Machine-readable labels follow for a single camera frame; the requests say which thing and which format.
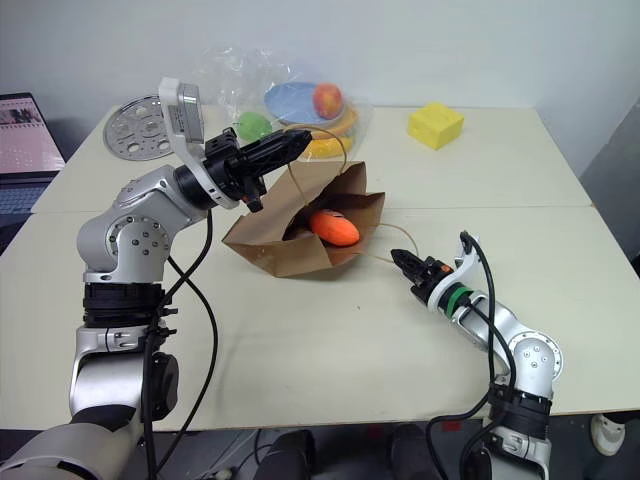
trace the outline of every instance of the gray wall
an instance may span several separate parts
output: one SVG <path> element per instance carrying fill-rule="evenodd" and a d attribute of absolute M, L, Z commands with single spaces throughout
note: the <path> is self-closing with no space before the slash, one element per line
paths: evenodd
<path fill-rule="evenodd" d="M 638 0 L 0 0 L 0 91 L 32 91 L 68 153 L 206 48 L 261 47 L 374 104 L 535 106 L 581 174 L 640 95 L 638 18 Z"/>
<path fill-rule="evenodd" d="M 640 99 L 580 180 L 627 257 L 638 255 Z"/>

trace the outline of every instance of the perforated metal disc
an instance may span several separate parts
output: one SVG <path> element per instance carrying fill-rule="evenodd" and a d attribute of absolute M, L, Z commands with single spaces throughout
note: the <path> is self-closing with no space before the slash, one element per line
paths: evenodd
<path fill-rule="evenodd" d="M 172 152 L 157 95 L 116 110 L 104 126 L 103 138 L 111 153 L 125 160 L 152 160 Z"/>

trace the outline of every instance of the blue plate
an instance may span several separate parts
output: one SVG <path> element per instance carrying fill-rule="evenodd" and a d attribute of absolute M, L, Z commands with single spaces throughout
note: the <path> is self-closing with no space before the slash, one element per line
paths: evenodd
<path fill-rule="evenodd" d="M 313 92 L 316 86 L 315 83 L 310 82 L 289 82 L 275 85 L 264 94 L 264 104 L 269 113 L 276 117 L 280 123 L 306 123 L 318 127 L 328 127 L 340 120 L 344 113 L 344 106 L 336 118 L 331 120 L 322 118 L 313 106 Z"/>

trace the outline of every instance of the laptop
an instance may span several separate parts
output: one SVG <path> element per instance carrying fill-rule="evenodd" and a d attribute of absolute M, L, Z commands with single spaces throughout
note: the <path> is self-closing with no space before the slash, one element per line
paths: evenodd
<path fill-rule="evenodd" d="M 0 95 L 0 253 L 64 165 L 33 95 Z"/>

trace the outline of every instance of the laptop screen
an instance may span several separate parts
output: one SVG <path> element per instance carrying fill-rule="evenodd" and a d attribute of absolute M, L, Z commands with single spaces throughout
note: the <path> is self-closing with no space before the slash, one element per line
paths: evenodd
<path fill-rule="evenodd" d="M 64 159 L 31 95 L 0 96 L 0 175 L 63 167 Z"/>

